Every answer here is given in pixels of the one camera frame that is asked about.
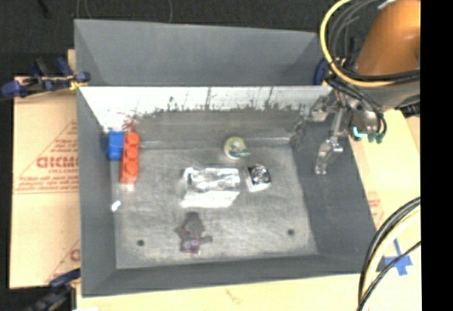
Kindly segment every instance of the small green object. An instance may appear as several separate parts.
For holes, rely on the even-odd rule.
[[[250,151],[246,148],[246,143],[242,137],[230,137],[224,145],[224,152],[228,158],[237,160],[250,156]]]

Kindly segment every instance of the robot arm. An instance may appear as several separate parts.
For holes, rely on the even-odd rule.
[[[347,49],[350,23],[360,18],[360,10],[376,4],[379,12],[360,48]],[[336,19],[328,32],[333,14]],[[420,19],[420,0],[342,0],[328,11],[320,29],[324,64],[328,65],[323,80],[332,86],[337,108],[335,131],[319,148],[316,174],[326,174],[327,165],[343,151],[339,136],[367,137],[380,143],[386,133],[385,111],[419,108]],[[343,45],[338,44],[340,34],[345,34]]]

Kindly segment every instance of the cardboard sheet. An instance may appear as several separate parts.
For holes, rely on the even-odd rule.
[[[80,264],[73,91],[14,102],[10,288],[47,285]]]

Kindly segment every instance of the clamp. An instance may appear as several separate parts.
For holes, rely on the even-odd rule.
[[[57,57],[55,64],[59,70],[53,74],[42,58],[35,60],[31,67],[32,75],[21,80],[14,80],[1,86],[1,94],[6,98],[27,97],[33,94],[60,89],[76,89],[88,83],[91,75],[88,72],[74,73],[63,57]]]

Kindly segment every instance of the orange device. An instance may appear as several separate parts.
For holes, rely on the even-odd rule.
[[[355,71],[376,76],[419,69],[420,24],[420,0],[396,0],[388,4],[367,34]]]

